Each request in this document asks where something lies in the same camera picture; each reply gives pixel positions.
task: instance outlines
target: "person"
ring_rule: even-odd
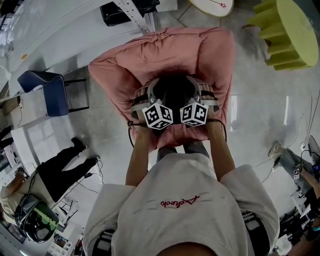
[[[294,154],[289,148],[283,148],[278,141],[272,145],[268,158],[275,160],[274,167],[282,166],[305,195],[306,205],[310,204],[311,212],[315,216],[307,239],[314,240],[320,235],[320,183],[315,179],[312,164]],[[296,170],[299,170],[298,179],[294,179]]]
[[[8,126],[0,131],[0,151],[3,151],[5,147],[11,145],[14,142],[12,137],[3,139],[7,136],[12,130],[12,126]]]
[[[210,85],[201,88],[213,92]],[[216,118],[211,107],[207,115]],[[145,123],[142,112],[138,117]],[[137,127],[125,185],[104,185],[89,216],[87,256],[269,253],[279,235],[274,204],[250,165],[235,168],[221,124],[208,122],[206,129],[214,169],[202,142],[195,141],[183,145],[185,154],[160,148],[148,171],[151,130]]]
[[[55,157],[40,164],[31,177],[24,181],[24,172],[18,171],[15,178],[0,191],[0,218],[15,224],[13,218],[22,198],[29,193],[44,201],[50,208],[64,195],[70,186],[83,177],[99,161],[99,157],[87,158],[77,167],[63,171],[66,165],[87,145],[78,138],[71,139],[74,146],[63,149]]]

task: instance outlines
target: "hair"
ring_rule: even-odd
[[[5,219],[5,213],[4,213],[4,209],[2,208],[2,205],[0,203],[0,222],[4,222]]]

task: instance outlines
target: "hand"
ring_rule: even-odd
[[[25,177],[25,173],[23,171],[18,171],[16,174],[15,174],[16,177],[18,176],[22,176],[22,177]]]
[[[137,98],[137,97],[140,97],[140,96],[146,94],[147,93],[147,89],[148,89],[147,87],[142,87],[141,89],[137,90],[135,92],[135,96],[134,97]],[[145,103],[145,102],[148,102],[148,101],[147,100],[143,100],[143,101],[140,101],[139,103]],[[145,115],[142,112],[142,110],[138,110],[136,112],[136,114],[138,115],[139,123],[141,123],[141,124],[146,124],[147,123],[146,119],[145,119]]]
[[[214,92],[214,90],[212,89],[212,87],[210,85],[207,84],[200,84],[200,90],[201,91],[209,91],[209,92]],[[214,100],[214,97],[206,95],[206,96],[201,96],[202,100]],[[213,106],[209,106],[208,108],[208,113],[206,114],[206,118],[207,119],[216,119],[216,115],[214,112],[214,107]]]

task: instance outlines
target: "white desk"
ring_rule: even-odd
[[[8,55],[9,70],[15,71],[24,61],[23,55],[33,53],[57,31],[109,2],[111,0],[25,0],[12,17],[8,30],[8,41],[14,48]]]
[[[8,35],[10,96],[21,87],[18,77],[27,70],[60,74],[84,67],[103,52],[142,35],[134,22],[109,27],[99,6],[110,0],[25,0],[13,17]],[[154,30],[151,14],[144,16]],[[7,80],[0,79],[0,90]]]

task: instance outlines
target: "chair leg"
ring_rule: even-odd
[[[85,81],[87,81],[87,79],[64,81],[64,86],[68,86],[69,84],[73,84],[73,83],[85,82]]]
[[[77,111],[81,111],[81,110],[87,110],[88,108],[89,108],[88,106],[79,107],[79,108],[71,108],[71,109],[69,109],[69,113],[77,112]]]

